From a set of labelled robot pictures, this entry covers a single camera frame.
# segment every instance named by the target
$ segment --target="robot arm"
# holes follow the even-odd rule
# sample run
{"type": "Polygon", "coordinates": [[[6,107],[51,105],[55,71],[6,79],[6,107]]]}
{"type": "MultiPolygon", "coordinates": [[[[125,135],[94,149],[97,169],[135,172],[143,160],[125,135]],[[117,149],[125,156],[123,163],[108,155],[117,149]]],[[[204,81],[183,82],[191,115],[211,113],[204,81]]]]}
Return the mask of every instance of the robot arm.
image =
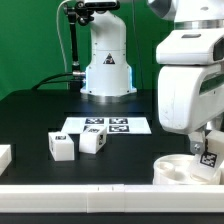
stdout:
{"type": "Polygon", "coordinates": [[[151,10],[160,18],[174,20],[178,0],[148,0],[151,10]]]}
{"type": "Polygon", "coordinates": [[[224,1],[148,2],[158,16],[181,25],[157,47],[157,62],[165,65],[158,81],[160,123],[188,135],[191,152],[203,154],[205,126],[224,112],[224,1]]]}

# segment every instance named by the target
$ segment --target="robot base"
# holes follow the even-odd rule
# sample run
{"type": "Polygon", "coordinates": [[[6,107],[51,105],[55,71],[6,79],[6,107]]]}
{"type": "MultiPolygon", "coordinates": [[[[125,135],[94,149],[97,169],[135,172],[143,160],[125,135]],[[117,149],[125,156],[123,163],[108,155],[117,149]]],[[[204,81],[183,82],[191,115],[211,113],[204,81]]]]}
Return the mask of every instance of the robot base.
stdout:
{"type": "Polygon", "coordinates": [[[82,99],[87,99],[98,103],[119,103],[127,100],[136,99],[136,96],[137,90],[135,88],[133,88],[129,93],[120,96],[101,96],[81,92],[82,99]]]}

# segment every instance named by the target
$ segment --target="white block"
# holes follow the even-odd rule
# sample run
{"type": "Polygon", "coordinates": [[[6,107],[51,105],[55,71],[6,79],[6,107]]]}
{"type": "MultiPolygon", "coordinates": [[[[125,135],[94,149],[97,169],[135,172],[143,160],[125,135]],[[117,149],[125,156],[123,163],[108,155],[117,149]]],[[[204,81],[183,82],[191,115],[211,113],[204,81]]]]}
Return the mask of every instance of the white block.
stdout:
{"type": "Polygon", "coordinates": [[[124,185],[93,185],[87,194],[87,213],[124,212],[124,185]]]}
{"type": "Polygon", "coordinates": [[[94,125],[87,128],[80,134],[79,152],[96,154],[106,143],[107,128],[94,125]]]}
{"type": "Polygon", "coordinates": [[[87,192],[86,185],[0,185],[0,213],[86,213],[87,192]]]}
{"type": "Polygon", "coordinates": [[[224,189],[220,185],[129,185],[125,212],[224,212],[224,189]]]}
{"type": "Polygon", "coordinates": [[[74,142],[68,134],[62,132],[50,132],[49,149],[55,161],[74,160],[74,142]]]}
{"type": "Polygon", "coordinates": [[[0,175],[4,172],[11,161],[11,146],[0,145],[0,175]]]}

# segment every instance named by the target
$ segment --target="warning label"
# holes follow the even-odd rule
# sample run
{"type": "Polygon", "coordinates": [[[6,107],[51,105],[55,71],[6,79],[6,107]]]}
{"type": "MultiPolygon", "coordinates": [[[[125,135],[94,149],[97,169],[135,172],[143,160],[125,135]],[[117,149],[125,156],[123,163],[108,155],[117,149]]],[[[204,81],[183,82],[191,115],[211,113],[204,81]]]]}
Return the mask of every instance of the warning label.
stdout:
{"type": "Polygon", "coordinates": [[[114,59],[111,54],[108,54],[107,58],[104,61],[104,64],[108,64],[108,65],[115,64],[114,59]]]}

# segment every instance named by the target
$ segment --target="printed marker sheet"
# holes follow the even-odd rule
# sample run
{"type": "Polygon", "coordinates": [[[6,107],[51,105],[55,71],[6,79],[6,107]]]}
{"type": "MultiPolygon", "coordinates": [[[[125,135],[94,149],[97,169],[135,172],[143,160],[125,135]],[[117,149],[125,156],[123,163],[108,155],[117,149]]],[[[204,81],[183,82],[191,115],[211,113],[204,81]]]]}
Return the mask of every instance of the printed marker sheet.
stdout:
{"type": "Polygon", "coordinates": [[[107,134],[151,134],[145,117],[68,117],[61,131],[80,134],[93,125],[106,126],[107,134]]]}

